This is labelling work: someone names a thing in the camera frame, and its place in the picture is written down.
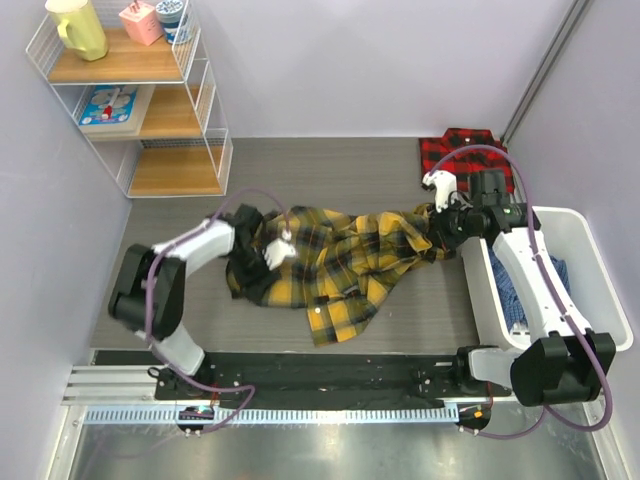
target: red plaid shirt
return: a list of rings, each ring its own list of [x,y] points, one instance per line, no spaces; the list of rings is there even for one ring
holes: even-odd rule
[[[505,152],[507,149],[493,139],[491,130],[470,130],[466,128],[449,128],[441,138],[421,138],[420,156],[422,158],[422,175],[430,171],[433,166],[447,153],[466,145],[492,145]],[[494,152],[478,150],[463,153],[442,166],[443,170],[455,174],[458,189],[469,191],[469,174],[486,168],[502,168],[507,181],[507,190],[513,193],[513,172],[503,157]]]

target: yellow plaid shirt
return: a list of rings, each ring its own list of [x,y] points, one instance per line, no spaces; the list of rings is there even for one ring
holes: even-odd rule
[[[306,308],[316,346],[357,336],[403,273],[445,258],[426,238],[428,211],[429,205],[422,204],[413,212],[356,217],[292,208],[289,222],[298,255],[279,268],[280,279],[258,304]],[[260,239],[275,238],[284,228],[282,215],[266,215],[254,246],[262,248]],[[231,271],[227,282],[234,297],[243,296]]]

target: white box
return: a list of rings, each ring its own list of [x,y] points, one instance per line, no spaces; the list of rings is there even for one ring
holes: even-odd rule
[[[571,299],[596,333],[608,332],[617,351],[633,343],[622,310],[586,219],[567,208],[534,207],[551,255],[567,262]],[[528,334],[509,334],[491,270],[487,243],[470,238],[460,249],[478,336],[483,345],[526,349]]]

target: yellow mug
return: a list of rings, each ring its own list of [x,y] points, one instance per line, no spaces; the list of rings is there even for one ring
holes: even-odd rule
[[[47,0],[45,8],[62,42],[79,57],[92,61],[107,54],[107,37],[90,0]]]

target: plaid shirt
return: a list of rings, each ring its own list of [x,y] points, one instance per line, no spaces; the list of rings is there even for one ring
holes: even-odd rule
[[[429,206],[414,212],[363,216],[310,207],[289,212],[298,256],[286,261],[277,280],[256,302],[261,306],[306,308],[316,346],[344,342],[362,333],[403,273],[447,256],[427,240]],[[282,215],[266,215],[255,247],[284,229]],[[234,298],[242,290],[233,272]]]
[[[447,153],[466,145],[492,145],[507,151],[501,142],[493,139],[491,130],[449,128],[441,138],[421,138],[419,141],[423,176]],[[497,153],[478,150],[462,154],[442,167],[443,170],[455,174],[458,179],[458,189],[464,192],[469,191],[469,174],[485,168],[502,168],[507,181],[507,190],[513,193],[513,172],[509,162]]]

